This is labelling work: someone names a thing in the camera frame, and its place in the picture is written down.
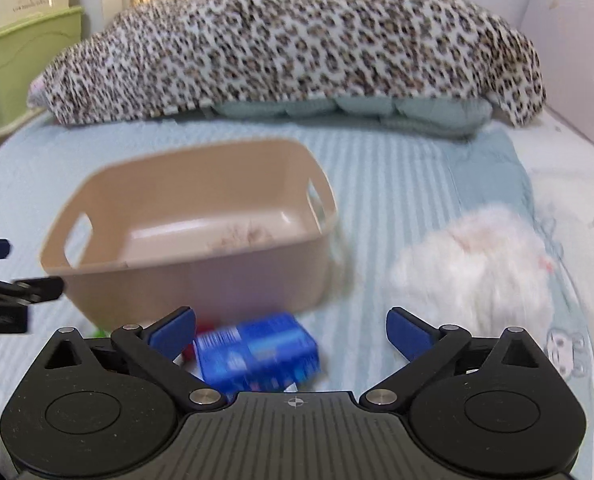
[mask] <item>striped bed sheet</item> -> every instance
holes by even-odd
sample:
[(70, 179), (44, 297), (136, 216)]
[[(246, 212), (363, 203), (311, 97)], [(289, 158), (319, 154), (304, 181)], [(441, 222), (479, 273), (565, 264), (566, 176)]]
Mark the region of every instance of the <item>striped bed sheet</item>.
[[(470, 142), (451, 142), (385, 132), (370, 124), (349, 128), (170, 119), (69, 130), (44, 115), (0, 149), (0, 237), (13, 246), (10, 257), (0, 261), (0, 280), (43, 273), (38, 255), (53, 219), (77, 186), (107, 164), (192, 144), (272, 136), (308, 146), (338, 202), (340, 224), (326, 297), (319, 308), (299, 316), (320, 348), (324, 373), (308, 385), (315, 390), (349, 390), (359, 396), (405, 364), (385, 334), (391, 307), (386, 277), (402, 247), (486, 203), (503, 202), (534, 218), (530, 181), (499, 124)], [(588, 418), (573, 474), (594, 480), (594, 361), (583, 315), (562, 279), (557, 275), (552, 281), (553, 330), (586, 342), (585, 373), (567, 376)], [(61, 326), (75, 326), (85, 335), (94, 332), (64, 298), (32, 308), (29, 335), (0, 336), (0, 414)], [(14, 476), (1, 441), (0, 471)]]

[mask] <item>leopard print blanket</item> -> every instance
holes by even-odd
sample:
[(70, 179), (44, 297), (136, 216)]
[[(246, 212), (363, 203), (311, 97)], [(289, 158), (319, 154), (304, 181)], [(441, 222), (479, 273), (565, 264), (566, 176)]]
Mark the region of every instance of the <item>leopard print blanket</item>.
[(230, 101), (482, 96), (515, 126), (543, 107), (532, 43), (464, 0), (154, 0), (45, 69), (59, 122)]

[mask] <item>blue box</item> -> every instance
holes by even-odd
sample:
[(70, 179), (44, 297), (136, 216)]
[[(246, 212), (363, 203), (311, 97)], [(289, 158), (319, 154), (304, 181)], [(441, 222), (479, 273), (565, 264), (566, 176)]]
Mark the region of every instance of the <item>blue box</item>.
[(283, 391), (320, 370), (317, 343), (290, 314), (205, 332), (194, 351), (203, 381), (227, 396)]

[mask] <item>stuffed animal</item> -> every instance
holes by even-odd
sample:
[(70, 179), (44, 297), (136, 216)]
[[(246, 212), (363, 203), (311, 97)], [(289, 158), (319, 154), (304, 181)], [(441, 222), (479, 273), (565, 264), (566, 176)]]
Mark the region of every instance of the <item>stuffed animal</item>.
[(553, 270), (531, 225), (491, 205), (405, 248), (390, 285), (396, 304), (433, 326), (454, 323), (480, 337), (521, 326), (543, 346), (554, 312)]

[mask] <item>green plastic bin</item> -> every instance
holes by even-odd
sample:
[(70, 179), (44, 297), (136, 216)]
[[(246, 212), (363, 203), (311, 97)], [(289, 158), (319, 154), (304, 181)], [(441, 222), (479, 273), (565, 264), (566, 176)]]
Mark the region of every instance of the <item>green plastic bin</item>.
[(61, 50), (81, 40), (82, 13), (83, 8), (70, 7), (0, 28), (0, 132), (28, 115), (32, 80)]

